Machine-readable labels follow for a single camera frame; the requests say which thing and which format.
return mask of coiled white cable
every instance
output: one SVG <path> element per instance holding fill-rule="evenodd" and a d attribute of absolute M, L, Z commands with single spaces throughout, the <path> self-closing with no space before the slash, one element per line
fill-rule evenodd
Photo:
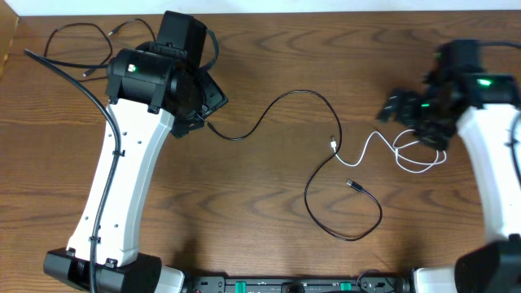
<path fill-rule="evenodd" d="M 366 149 L 367 149 L 367 145 L 369 144 L 369 140 L 373 137 L 373 135 L 375 134 L 378 134 L 382 140 L 387 144 L 387 146 L 389 147 L 389 149 L 394 152 L 395 154 L 395 158 L 396 158 L 396 164 L 404 169 L 405 171 L 407 172 L 410 172 L 410 173 L 415 173 L 415 174 L 419 174 L 419 173 L 424 173 L 426 172 L 428 169 L 432 168 L 433 166 L 437 165 L 437 164 L 443 164 L 446 160 L 447 160 L 447 152 L 445 151 L 442 151 L 443 152 L 443 159 L 438 161 L 438 159 L 440 158 L 440 151 L 436 151 L 436 158 L 434 159 L 433 162 L 431 163 L 423 163 L 423 162 L 418 162 L 418 161 L 415 161 L 415 160 L 411 160 L 409 158 L 406 158 L 404 157 L 403 155 L 400 155 L 399 151 L 406 148 L 406 147 L 410 147 L 410 146 L 413 146 L 417 143 L 419 143 L 419 141 L 414 141 L 414 142 L 410 142 L 410 143 L 407 143 L 405 144 L 404 146 L 396 146 L 396 142 L 398 141 L 398 139 L 405 133 L 408 133 L 408 132 L 412 132 L 414 130 L 412 129 L 407 129 L 406 131 L 403 131 L 402 133 L 398 134 L 398 136 L 395 138 L 394 142 L 392 143 L 392 145 L 387 141 L 387 139 L 385 139 L 385 137 L 379 132 L 379 131 L 374 131 L 373 133 L 371 133 L 369 135 L 369 137 L 367 138 L 366 140 L 366 144 L 364 145 L 364 150 L 361 152 L 361 155 L 360 155 L 360 159 L 358 159 L 358 161 L 355 163 L 355 164 L 349 164 L 349 163 L 346 163 L 344 160 L 342 160 L 340 158 L 340 156 L 338 154 L 336 154 L 336 158 L 340 161 L 340 163 L 348 166 L 348 167 L 356 167 L 358 166 L 361 161 L 364 159 L 364 155 L 366 154 Z M 333 149 L 333 152 L 336 151 L 336 141 L 335 141 L 335 138 L 331 138 L 331 148 Z M 422 166 L 427 166 L 426 168 L 424 169 L 421 169 L 419 171 L 414 171 L 414 170 L 411 170 L 409 168 L 406 168 L 404 167 L 402 164 L 400 164 L 400 159 L 403 159 L 403 160 L 406 160 L 412 164 L 417 164 L 417 165 L 422 165 Z"/>

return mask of wooden surface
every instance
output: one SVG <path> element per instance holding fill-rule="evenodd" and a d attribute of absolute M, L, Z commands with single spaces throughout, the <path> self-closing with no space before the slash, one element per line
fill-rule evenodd
<path fill-rule="evenodd" d="M 155 31 L 161 15 L 148 15 Z M 221 55 L 211 74 L 230 102 L 211 117 L 223 133 L 246 133 L 266 106 L 288 90 L 324 94 L 344 127 L 341 155 L 358 158 L 378 127 L 389 139 L 403 128 L 374 116 L 386 93 L 420 90 L 433 50 L 456 37 L 519 39 L 519 12 L 334 13 L 200 15 L 215 31 Z M 71 291 L 42 272 L 46 252 L 67 244 L 76 228 L 98 163 L 104 121 L 75 88 L 23 55 L 42 52 L 52 29 L 92 21 L 106 32 L 131 16 L 22 18 L 0 81 L 0 291 Z M 112 36 L 115 52 L 149 39 L 140 24 Z M 205 49 L 210 58 L 212 47 Z M 56 36 L 50 56 L 96 63 L 107 53 L 91 28 Z M 487 49 L 491 71 L 520 78 L 519 55 Z M 67 69 L 79 77 L 82 70 Z M 86 84 L 103 101 L 106 81 Z M 167 265 L 230 276 L 339 276 L 366 269 L 399 271 L 450 265 L 483 244 L 479 196 L 467 153 L 451 141 L 449 161 L 421 175 L 399 169 L 381 141 L 364 162 L 329 163 L 309 202 L 330 227 L 358 234 L 377 219 L 353 179 L 383 205 L 381 226 L 345 243 L 321 231 L 303 202 L 306 181 L 331 153 L 337 133 L 320 100 L 287 97 L 244 142 L 227 142 L 208 128 L 160 153 L 143 213 L 141 250 Z M 430 160 L 430 150 L 408 151 Z"/>

